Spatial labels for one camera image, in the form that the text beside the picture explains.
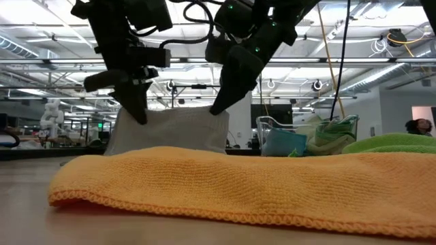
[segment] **ceiling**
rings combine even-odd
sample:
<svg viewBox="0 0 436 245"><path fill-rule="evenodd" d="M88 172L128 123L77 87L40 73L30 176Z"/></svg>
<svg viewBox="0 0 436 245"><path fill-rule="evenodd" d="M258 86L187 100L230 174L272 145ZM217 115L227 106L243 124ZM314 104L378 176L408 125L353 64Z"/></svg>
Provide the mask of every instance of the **ceiling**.
<svg viewBox="0 0 436 245"><path fill-rule="evenodd" d="M70 10L74 4L74 0L45 0L48 9L54 13L50 13L40 7L35 1L39 0L2 0L0 1L0 36L5 34L8 37L14 38L19 44L28 47L31 50L38 52L41 49L48 49L59 55L62 59L91 59L100 58L95 54L93 49L80 39L77 35L83 37L87 42L95 46L93 33L86 20L81 20L70 14ZM186 3L171 3L167 2L168 9L171 15L174 27L161 33L156 32L148 37L142 38L142 41L147 46L157 47L166 39L195 39L206 35L208 25L194 24L186 21L183 18L183 9ZM380 35L386 36L389 29L401 29L408 40L423 38L422 41L409 45L413 50L415 47L422 45L426 40L434 38L433 30L427 27L428 19L420 6L402 6L396 7L393 10L386 12L374 3L373 7L368 12L359 16L357 20L350 22L347 39L348 43L345 52L346 57L385 57L385 56L409 56L406 49L403 47L392 48L387 47L389 52L380 52L375 54L371 49L375 39ZM209 10L215 15L218 10L218 5L206 3ZM337 36L329 43L328 47L332 57L340 57L342 49L343 31L341 31L341 22L344 21L346 15L346 1L322 1L322 18L326 32L330 33L335 29ZM192 18L205 19L204 12L199 7L193 7L188 11L188 16ZM68 24L65 27L61 20ZM322 41L322 28L316 8L310 11L305 19L296 27L299 37L305 35L309 37L306 40L297 39L296 43L291 47L282 44L276 51L275 57L280 58L296 58L296 57L326 57L326 50ZM58 41L51 40L54 35ZM206 43L196 45L169 45L173 57L204 57ZM0 58L2 59L17 59L20 58L12 53L0 49ZM15 69L19 72L27 74L40 82L48 82L48 72L32 72L27 73L26 70L32 67L27 65L13 65L10 69ZM63 66L64 69L72 69L72 66ZM367 71L370 67L347 67L343 72L343 80L346 82L351 80L358 74ZM159 72L159 77L155 79L155 86L151 89L151 94L156 96L166 96L166 84L173 80L176 84L219 84L221 66L207 65L190 65L190 64L172 64L171 68ZM339 69L333 69L334 75L337 77ZM52 72L52 81L58 80L58 86L71 86L81 84L82 81L90 76L92 72L68 72L59 73ZM314 96L311 90L311 85L316 80L325 82L326 86L332 86L330 70L325 67L266 67L262 72L262 92L267 95L283 95L283 96ZM274 86L268 83L273 80ZM253 91L254 95L258 95L260 87ZM97 93L77 93L75 91L63 91L65 96L96 96ZM196 91L186 89L183 95L216 95L216 91L208 89L204 91ZM185 105L176 106L195 106L210 104L213 99L209 100L193 100L188 101ZM282 103L283 101L274 101L271 103ZM165 108L165 103L152 102L157 109ZM95 107L106 108L107 103L98 101Z"/></svg>

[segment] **white robot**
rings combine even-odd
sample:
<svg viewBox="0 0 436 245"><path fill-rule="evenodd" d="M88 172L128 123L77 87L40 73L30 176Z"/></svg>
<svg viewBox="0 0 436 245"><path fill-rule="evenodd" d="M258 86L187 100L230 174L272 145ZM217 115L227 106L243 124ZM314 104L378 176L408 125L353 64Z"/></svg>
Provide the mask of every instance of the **white robot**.
<svg viewBox="0 0 436 245"><path fill-rule="evenodd" d="M57 138L58 136L58 124L63 123L63 111L59 110L59 105L61 104L60 99L49 99L46 104L46 111L41 117L41 131L40 135L45 135L44 137Z"/></svg>

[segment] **table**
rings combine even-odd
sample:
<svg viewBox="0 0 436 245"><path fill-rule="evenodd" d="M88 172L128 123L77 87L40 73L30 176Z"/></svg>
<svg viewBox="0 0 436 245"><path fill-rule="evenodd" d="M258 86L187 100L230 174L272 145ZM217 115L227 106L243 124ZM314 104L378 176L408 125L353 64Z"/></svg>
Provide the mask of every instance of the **table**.
<svg viewBox="0 0 436 245"><path fill-rule="evenodd" d="M81 202L51 208L47 188L72 157L0 162L0 244L430 244L377 236L137 214Z"/></svg>

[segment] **plastic container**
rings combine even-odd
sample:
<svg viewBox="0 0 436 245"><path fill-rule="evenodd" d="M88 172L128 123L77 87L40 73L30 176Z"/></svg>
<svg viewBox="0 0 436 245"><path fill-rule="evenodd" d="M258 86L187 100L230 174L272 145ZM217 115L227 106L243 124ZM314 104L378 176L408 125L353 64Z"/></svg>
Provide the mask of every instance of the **plastic container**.
<svg viewBox="0 0 436 245"><path fill-rule="evenodd" d="M270 116L256 119L259 143L264 157L302 156L306 150L307 136L299 129L313 129L314 125L283 125Z"/></svg>

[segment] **knitted towel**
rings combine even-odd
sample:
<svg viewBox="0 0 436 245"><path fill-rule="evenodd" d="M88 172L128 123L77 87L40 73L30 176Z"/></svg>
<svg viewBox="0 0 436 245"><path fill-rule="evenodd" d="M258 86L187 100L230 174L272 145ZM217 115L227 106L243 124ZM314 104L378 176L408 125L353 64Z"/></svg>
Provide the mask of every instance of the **knitted towel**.
<svg viewBox="0 0 436 245"><path fill-rule="evenodd" d="M436 138L410 133L391 133L355 142L343 154L359 152L415 152L436 154Z"/></svg>
<svg viewBox="0 0 436 245"><path fill-rule="evenodd" d="M48 201L259 225L436 238L436 157L228 156L173 147L82 156L50 184Z"/></svg>

